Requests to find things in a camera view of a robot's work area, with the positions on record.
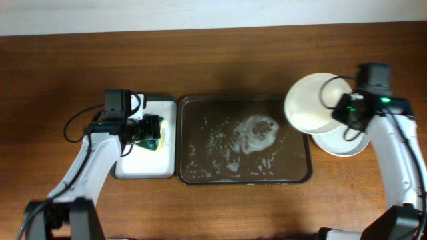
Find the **pale green plate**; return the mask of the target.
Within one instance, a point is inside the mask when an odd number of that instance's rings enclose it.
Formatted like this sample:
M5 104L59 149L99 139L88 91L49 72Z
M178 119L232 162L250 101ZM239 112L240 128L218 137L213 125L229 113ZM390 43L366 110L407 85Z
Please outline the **pale green plate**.
M344 137L347 127L341 126L336 130L319 135L312 135L314 142L325 152L339 156L350 157L362 152L369 144L369 137L364 133L359 134L353 141L347 141L358 134L358 131L349 129Z

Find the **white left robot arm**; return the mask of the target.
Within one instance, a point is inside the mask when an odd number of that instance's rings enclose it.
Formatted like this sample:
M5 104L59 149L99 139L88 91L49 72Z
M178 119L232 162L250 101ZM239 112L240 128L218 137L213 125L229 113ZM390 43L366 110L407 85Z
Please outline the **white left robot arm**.
M95 205L115 163L129 155L133 144L160 138L161 118L148 115L106 119L97 114L85 128L77 157L61 182L43 201L31 201L24 211L18 239L53 239L52 231L67 223L70 239L104 239Z

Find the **green yellow sponge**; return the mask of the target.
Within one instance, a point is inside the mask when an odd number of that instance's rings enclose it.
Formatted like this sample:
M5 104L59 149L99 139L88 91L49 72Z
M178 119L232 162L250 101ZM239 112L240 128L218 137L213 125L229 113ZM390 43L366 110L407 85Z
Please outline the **green yellow sponge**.
M165 119L161 117L161 125L165 122ZM160 139L158 140L149 140L149 141L137 141L136 145L138 147L148 149L150 151L156 151L158 148L160 148Z

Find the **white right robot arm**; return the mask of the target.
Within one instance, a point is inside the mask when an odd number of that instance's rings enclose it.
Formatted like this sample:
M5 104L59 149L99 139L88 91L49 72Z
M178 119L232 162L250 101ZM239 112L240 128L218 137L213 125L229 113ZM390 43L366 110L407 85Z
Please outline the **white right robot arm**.
M426 227L426 165L409 101L371 93L344 94L332 118L369 138L388 209L362 232L321 228L319 239L421 239Z

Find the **cream white plate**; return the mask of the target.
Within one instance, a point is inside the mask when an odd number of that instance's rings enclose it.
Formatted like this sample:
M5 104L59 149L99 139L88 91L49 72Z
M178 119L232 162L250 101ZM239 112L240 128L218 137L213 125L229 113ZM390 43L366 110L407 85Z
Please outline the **cream white plate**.
M343 79L331 73L313 73L295 82L284 100L288 123L302 133L318 135L341 126L332 119L332 108L342 95L352 91Z

